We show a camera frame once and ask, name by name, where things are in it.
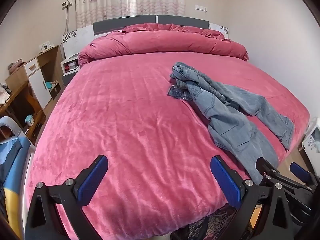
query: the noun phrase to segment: white drawer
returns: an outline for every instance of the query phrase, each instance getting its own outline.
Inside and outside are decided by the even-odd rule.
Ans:
[[[34,58],[33,60],[26,63],[24,67],[26,69],[27,76],[30,76],[34,71],[36,71],[39,68],[37,58]]]

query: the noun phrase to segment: drawer handle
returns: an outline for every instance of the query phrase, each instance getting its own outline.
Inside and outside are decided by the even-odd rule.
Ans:
[[[35,67],[36,67],[36,64],[33,64],[29,69],[32,70]]]
[[[45,90],[47,90],[47,86],[45,85],[44,81],[42,82],[42,84],[44,85]]]

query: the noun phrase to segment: yellow fabric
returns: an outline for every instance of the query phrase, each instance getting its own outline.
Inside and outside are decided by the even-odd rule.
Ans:
[[[19,195],[7,188],[4,188],[4,193],[5,208],[8,214],[9,225],[17,236],[22,239],[19,227]]]

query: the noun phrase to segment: gray headboard panel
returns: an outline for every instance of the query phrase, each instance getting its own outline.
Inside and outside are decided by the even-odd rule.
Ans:
[[[181,26],[193,26],[202,29],[209,29],[209,22],[196,18],[175,16],[175,15],[158,15],[158,23],[161,24],[176,24]]]
[[[209,22],[205,20],[174,16],[174,15],[136,15],[136,16],[126,16],[113,18],[109,20],[103,20],[100,22],[93,23],[93,33],[94,35],[111,32],[114,30],[121,30],[124,27],[133,24],[141,23],[156,23],[156,17],[158,18],[158,23],[161,24],[176,24],[181,26],[194,26],[202,29],[209,28]]]

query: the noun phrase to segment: blue gripper pad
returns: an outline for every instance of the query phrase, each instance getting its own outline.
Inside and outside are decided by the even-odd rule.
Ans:
[[[308,183],[310,181],[310,174],[297,163],[291,163],[290,171],[302,182]]]
[[[211,159],[210,169],[229,204],[234,206],[236,209],[239,209],[241,206],[240,189],[237,187],[229,173],[221,165],[217,157],[213,157]]]
[[[104,175],[108,170],[107,157],[105,157],[104,155],[99,155],[98,158],[98,160],[96,159],[88,169],[84,169],[78,176],[80,177],[82,173],[86,175],[86,177],[83,180],[83,183],[77,185],[76,198],[77,203],[81,207],[87,206],[90,203],[90,200],[92,199],[94,193],[100,185],[100,182],[102,181]]]

